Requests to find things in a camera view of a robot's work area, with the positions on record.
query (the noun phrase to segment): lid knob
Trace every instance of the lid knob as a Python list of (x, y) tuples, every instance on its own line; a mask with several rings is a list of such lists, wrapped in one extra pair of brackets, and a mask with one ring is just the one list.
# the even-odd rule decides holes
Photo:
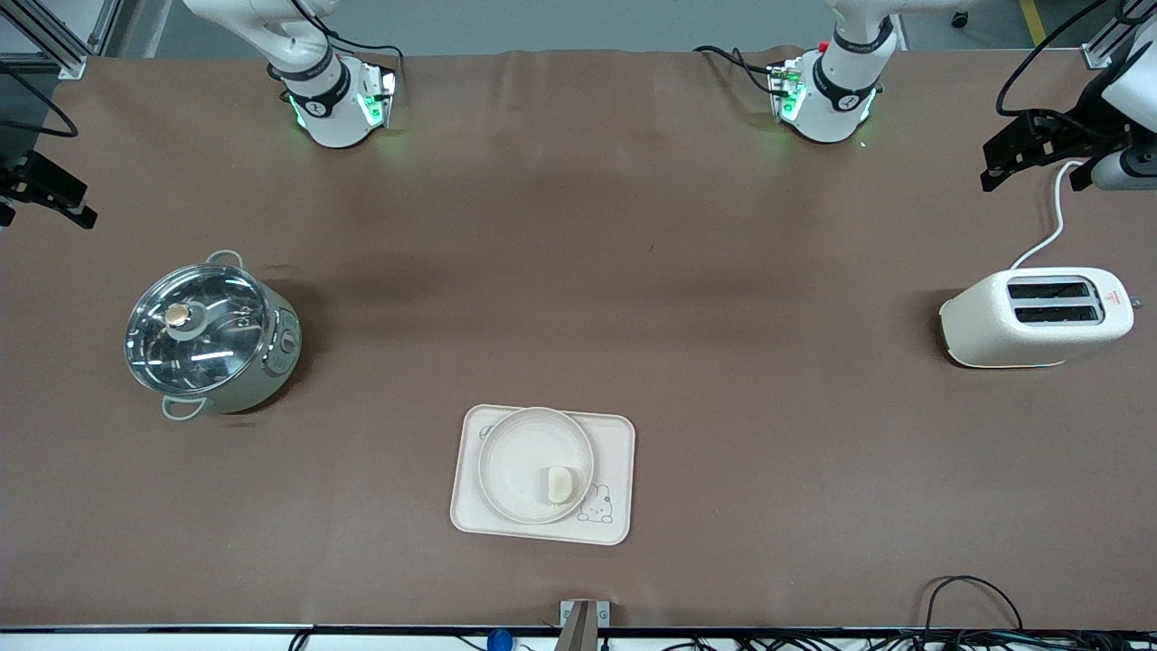
[(185, 303), (177, 303), (169, 305), (169, 309), (164, 310), (164, 321), (170, 328), (180, 328), (182, 325), (189, 323), (189, 319), (193, 317), (193, 311), (189, 309)]

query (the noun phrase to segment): white power cord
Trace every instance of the white power cord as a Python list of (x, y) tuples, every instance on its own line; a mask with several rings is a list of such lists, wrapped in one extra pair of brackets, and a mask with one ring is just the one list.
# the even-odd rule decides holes
[(1066, 171), (1073, 169), (1074, 167), (1081, 167), (1081, 164), (1082, 163), (1079, 161), (1069, 161), (1062, 164), (1061, 169), (1056, 170), (1056, 180), (1053, 183), (1053, 214), (1056, 215), (1056, 230), (1053, 230), (1053, 234), (1046, 237), (1044, 242), (1037, 244), (1027, 251), (1024, 251), (1020, 257), (1016, 258), (1016, 261), (1014, 261), (1012, 266), (1009, 268), (1019, 267), (1024, 264), (1024, 260), (1032, 257), (1033, 253), (1040, 251), (1040, 249), (1052, 244), (1057, 237), (1061, 236), (1061, 232), (1064, 230), (1064, 213), (1061, 212), (1061, 182), (1064, 180)]

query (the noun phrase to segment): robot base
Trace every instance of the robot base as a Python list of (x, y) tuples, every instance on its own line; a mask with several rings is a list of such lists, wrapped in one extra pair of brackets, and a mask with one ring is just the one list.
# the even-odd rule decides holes
[(389, 127), (397, 74), (383, 73), (378, 66), (352, 56), (342, 56), (341, 65), (349, 69), (352, 82), (329, 116), (317, 117), (310, 112), (312, 106), (309, 102), (299, 106), (290, 99), (297, 113), (297, 124), (323, 147), (351, 147), (364, 140), (375, 128)]
[(868, 111), (876, 91), (860, 102), (855, 110), (839, 111), (832, 101), (816, 89), (812, 69), (819, 58), (818, 50), (804, 52), (798, 59), (784, 61), (782, 68), (768, 74), (771, 88), (784, 90), (787, 97), (772, 96), (772, 113), (778, 121), (786, 121), (801, 135), (817, 142), (839, 142), (855, 132)]

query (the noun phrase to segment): pot control panel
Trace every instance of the pot control panel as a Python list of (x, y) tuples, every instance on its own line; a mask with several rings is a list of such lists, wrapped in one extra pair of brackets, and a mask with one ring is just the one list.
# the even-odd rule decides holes
[(261, 369), (271, 377), (285, 376), (293, 369), (301, 349), (301, 325), (297, 315), (287, 309), (273, 310), (275, 327)]

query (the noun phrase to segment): pot handle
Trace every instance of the pot handle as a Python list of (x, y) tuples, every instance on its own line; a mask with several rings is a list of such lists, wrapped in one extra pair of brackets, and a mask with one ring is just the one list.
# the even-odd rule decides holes
[[(205, 412), (205, 407), (208, 406), (209, 400), (207, 398), (187, 399), (187, 398), (172, 398), (164, 397), (161, 399), (161, 414), (169, 421), (191, 421), (201, 415)], [(172, 406), (175, 405), (192, 405), (196, 406), (192, 413), (185, 416), (177, 416), (172, 413)]]
[(211, 264), (218, 261), (220, 258), (223, 257), (236, 258), (237, 264), (233, 266), (236, 266), (237, 268), (245, 268), (245, 260), (241, 257), (241, 253), (238, 253), (233, 249), (221, 249), (220, 251), (213, 251), (212, 253), (209, 253), (209, 257), (205, 258), (205, 261)]

